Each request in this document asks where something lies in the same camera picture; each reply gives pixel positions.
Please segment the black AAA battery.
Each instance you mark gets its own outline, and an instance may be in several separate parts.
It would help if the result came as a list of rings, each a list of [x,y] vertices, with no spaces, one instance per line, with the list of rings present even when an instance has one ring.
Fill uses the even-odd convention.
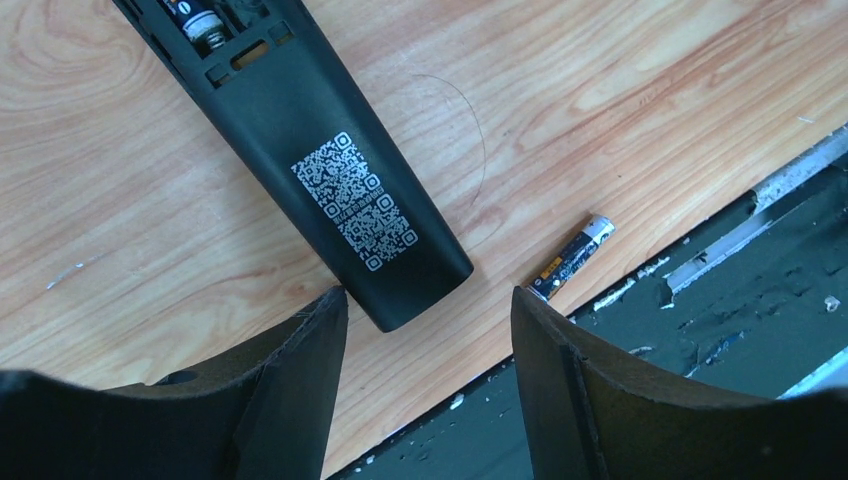
[[[227,42],[223,21],[203,1],[161,0],[160,5],[192,45],[215,50]]]
[[[527,289],[542,301],[549,302],[615,230],[616,227],[609,218],[593,215],[550,263],[529,282]]]

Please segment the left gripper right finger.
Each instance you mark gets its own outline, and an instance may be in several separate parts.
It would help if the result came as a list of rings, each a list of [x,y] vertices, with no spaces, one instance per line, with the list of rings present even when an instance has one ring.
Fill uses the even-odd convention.
[[[847,392],[787,400],[659,368],[571,323],[527,289],[511,339],[538,479],[843,479]]]

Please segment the black remote control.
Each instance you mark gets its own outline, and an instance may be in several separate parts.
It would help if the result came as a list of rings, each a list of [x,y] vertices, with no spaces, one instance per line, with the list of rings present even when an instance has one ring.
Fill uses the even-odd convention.
[[[203,1],[192,45],[160,1],[119,10],[375,325],[396,330],[473,265],[300,1]]]

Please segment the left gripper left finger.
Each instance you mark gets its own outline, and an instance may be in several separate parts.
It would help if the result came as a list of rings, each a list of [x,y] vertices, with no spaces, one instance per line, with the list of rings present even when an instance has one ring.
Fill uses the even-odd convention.
[[[318,479],[348,302],[334,287],[280,324],[158,382],[94,390],[1,374],[5,479]]]

